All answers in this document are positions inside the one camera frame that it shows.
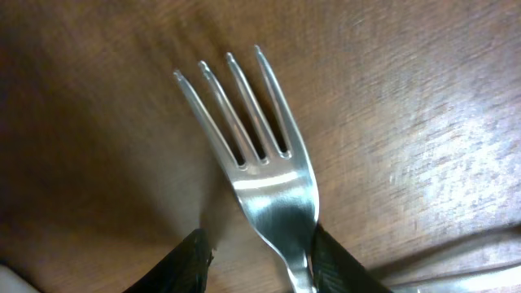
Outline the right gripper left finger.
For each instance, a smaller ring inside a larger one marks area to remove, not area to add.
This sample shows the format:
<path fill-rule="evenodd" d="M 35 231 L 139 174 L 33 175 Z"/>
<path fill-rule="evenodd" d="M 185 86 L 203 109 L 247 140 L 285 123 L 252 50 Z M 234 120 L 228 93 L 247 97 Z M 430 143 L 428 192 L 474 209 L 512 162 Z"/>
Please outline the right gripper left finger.
<path fill-rule="evenodd" d="M 207 233 L 195 229 L 124 293 L 204 293 L 212 259 Z"/>

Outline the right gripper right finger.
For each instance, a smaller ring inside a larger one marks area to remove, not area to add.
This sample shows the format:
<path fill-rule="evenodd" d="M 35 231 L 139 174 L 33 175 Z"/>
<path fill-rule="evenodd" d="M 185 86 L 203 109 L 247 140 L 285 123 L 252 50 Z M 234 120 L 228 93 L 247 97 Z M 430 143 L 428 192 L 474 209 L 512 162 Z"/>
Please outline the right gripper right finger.
<path fill-rule="evenodd" d="M 319 293 L 392 293 L 320 224 L 313 237 L 311 263 Z"/>

